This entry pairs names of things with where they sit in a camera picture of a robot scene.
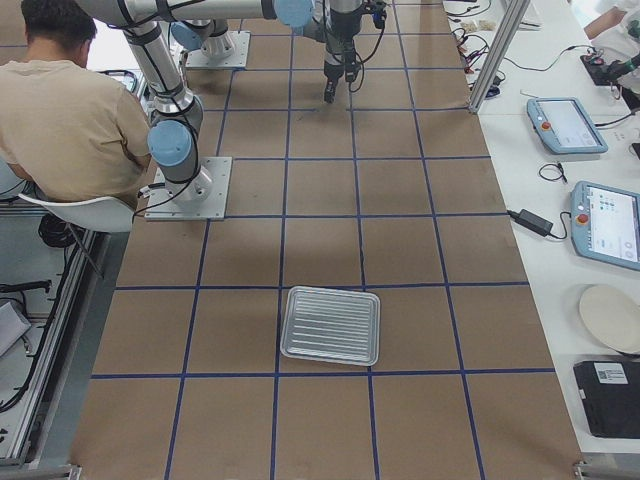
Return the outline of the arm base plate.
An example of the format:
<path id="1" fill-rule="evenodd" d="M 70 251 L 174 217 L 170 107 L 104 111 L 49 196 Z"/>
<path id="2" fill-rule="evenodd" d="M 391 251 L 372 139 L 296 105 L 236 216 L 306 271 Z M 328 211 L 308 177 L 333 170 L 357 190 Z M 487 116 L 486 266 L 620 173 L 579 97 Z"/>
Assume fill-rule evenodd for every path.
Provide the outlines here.
<path id="1" fill-rule="evenodd" d="M 238 70 L 247 66 L 251 34 L 249 31 L 227 31 L 209 37 L 199 50 L 186 57 L 191 70 Z"/>
<path id="2" fill-rule="evenodd" d="M 160 169 L 149 208 L 143 214 L 148 221 L 223 220 L 225 218 L 232 170 L 231 157 L 202 157 L 201 170 L 185 191 L 182 185 L 166 183 Z"/>

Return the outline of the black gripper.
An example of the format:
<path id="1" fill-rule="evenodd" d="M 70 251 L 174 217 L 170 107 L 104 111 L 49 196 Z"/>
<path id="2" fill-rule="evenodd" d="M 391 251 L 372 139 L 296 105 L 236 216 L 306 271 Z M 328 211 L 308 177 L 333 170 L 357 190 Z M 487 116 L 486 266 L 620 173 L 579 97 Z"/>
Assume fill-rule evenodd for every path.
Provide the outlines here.
<path id="1" fill-rule="evenodd" d="M 356 50 L 352 47 L 347 47 L 340 53 L 331 53 L 329 50 L 326 50 L 324 75 L 326 77 L 324 102 L 334 102 L 339 80 L 345 77 L 346 82 L 351 84 L 358 77 L 358 57 Z"/>

